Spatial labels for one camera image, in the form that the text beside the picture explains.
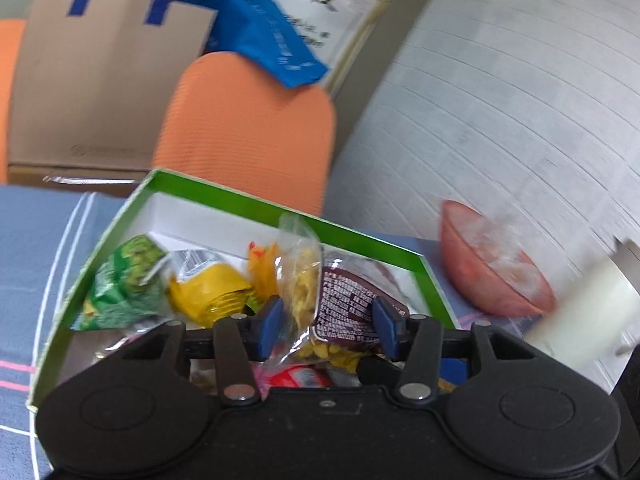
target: orange chair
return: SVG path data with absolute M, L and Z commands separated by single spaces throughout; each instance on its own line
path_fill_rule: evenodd
M 182 75 L 153 164 L 318 215 L 334 138 L 334 106 L 320 87 L 286 89 L 217 52 Z
M 25 20 L 0 20 L 0 184 L 7 182 L 9 100 L 25 24 Z

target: green snack package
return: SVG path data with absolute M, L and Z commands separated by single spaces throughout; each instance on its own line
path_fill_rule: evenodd
M 166 297 L 160 273 L 148 275 L 165 252 L 146 235 L 120 245 L 95 273 L 73 330 L 126 328 L 158 314 Z

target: blue plastic package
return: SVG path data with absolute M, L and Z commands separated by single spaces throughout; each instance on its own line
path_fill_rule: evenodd
M 237 52 L 287 88 L 312 84 L 327 72 L 272 0 L 177 0 L 218 11 L 207 52 Z

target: blue tablecloth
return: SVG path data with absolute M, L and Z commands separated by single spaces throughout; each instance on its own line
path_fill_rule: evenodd
M 64 295 L 122 199 L 0 186 L 0 479 L 44 478 L 49 462 L 25 407 Z M 458 317 L 476 312 L 444 278 L 437 242 L 377 235 L 425 254 Z

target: metal screw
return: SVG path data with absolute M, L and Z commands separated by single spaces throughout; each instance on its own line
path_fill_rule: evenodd
M 405 399 L 411 400 L 423 400 L 431 395 L 431 388 L 422 383 L 403 384 L 399 391 Z
M 225 397 L 231 400 L 249 400 L 255 395 L 255 389 L 248 384 L 232 384 L 225 388 Z

